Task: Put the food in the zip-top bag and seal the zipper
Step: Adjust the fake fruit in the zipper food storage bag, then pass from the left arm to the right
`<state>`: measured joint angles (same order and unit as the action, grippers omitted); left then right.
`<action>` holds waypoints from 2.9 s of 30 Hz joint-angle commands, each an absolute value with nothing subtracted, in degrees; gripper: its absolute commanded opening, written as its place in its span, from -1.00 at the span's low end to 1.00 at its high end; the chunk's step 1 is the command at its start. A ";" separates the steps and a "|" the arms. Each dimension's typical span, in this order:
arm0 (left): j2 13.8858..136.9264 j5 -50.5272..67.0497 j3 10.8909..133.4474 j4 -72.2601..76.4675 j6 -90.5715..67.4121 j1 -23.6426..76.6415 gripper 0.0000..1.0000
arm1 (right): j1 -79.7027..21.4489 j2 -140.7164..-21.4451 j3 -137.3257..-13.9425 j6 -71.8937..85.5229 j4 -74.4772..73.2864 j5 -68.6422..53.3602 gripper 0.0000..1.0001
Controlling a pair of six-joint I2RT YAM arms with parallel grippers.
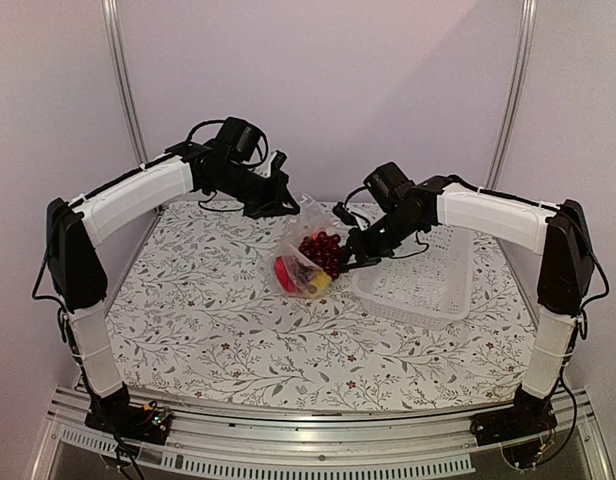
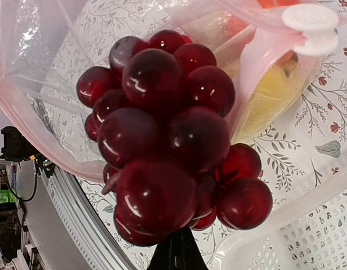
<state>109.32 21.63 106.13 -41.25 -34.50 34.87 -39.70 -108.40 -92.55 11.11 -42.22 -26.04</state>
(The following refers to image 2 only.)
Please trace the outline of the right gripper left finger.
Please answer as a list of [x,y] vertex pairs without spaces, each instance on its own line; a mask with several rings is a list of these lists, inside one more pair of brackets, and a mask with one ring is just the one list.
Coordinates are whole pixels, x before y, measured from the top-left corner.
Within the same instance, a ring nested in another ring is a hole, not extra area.
[[173,233],[157,245],[147,270],[177,269],[178,256],[179,237]]

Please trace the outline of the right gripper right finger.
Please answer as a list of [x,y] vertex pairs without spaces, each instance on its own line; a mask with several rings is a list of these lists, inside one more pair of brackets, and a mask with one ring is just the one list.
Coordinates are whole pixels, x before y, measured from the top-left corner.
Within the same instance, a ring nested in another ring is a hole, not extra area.
[[179,251],[177,255],[177,268],[182,270],[208,270],[198,249],[192,231],[185,227],[178,237]]

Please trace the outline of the dark red grapes bunch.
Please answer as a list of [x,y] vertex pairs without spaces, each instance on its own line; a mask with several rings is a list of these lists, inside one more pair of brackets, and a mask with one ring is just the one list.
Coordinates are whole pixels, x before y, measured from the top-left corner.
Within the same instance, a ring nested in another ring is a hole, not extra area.
[[216,219],[237,230],[262,224],[272,195],[258,153],[230,144],[235,88],[214,53],[162,30],[117,40],[108,61],[87,69],[76,90],[92,109],[84,126],[106,160],[103,193],[117,195],[120,236],[152,246]]

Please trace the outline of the yellow lemon back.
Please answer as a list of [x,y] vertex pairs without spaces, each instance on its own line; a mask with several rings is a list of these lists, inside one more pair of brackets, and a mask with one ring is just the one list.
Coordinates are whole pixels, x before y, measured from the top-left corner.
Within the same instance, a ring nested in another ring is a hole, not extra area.
[[300,68],[298,62],[287,60],[266,72],[245,107],[232,144],[250,141],[275,121],[301,88]]

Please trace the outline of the orange mandarin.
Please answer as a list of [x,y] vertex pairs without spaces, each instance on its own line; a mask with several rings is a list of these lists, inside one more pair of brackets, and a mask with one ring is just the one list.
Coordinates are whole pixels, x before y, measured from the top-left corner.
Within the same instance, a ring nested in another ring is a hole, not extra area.
[[[284,7],[289,7],[301,3],[301,1],[257,1],[258,4],[266,11],[270,11],[270,17],[278,18],[281,11]],[[229,14],[225,14],[223,30],[226,36],[237,35],[243,31],[248,24]],[[277,64],[284,65],[288,61],[298,62],[298,56],[294,51],[289,51],[283,55],[278,61]]]

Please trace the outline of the clear zip top bag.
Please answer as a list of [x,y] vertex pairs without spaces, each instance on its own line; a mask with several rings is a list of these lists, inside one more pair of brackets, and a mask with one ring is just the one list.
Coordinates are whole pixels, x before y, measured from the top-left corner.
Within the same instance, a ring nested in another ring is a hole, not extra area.
[[[284,7],[278,18],[270,17],[257,1],[159,1],[170,19],[167,25],[183,28],[218,10],[245,21],[253,40],[241,53],[241,69],[234,78],[237,100],[225,118],[232,133],[264,74],[286,52],[295,51],[309,66],[316,56],[333,52],[338,45],[335,29],[342,17],[314,1]],[[21,134],[45,157],[67,172],[93,182],[103,181],[105,163],[101,159],[80,162],[31,106],[35,98],[71,114],[86,112],[71,103],[50,98],[42,92],[54,89],[70,98],[75,87],[52,63],[63,40],[70,34],[74,49],[93,65],[83,37],[73,20],[85,1],[0,1],[0,108]]]

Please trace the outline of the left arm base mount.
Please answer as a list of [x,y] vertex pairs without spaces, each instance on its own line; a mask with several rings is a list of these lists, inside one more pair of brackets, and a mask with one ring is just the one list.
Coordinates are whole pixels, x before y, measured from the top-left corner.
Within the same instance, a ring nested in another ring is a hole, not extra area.
[[13,126],[4,127],[1,130],[3,135],[2,155],[0,158],[6,161],[22,162],[36,160],[47,178],[54,174],[56,165],[40,153],[19,131]]

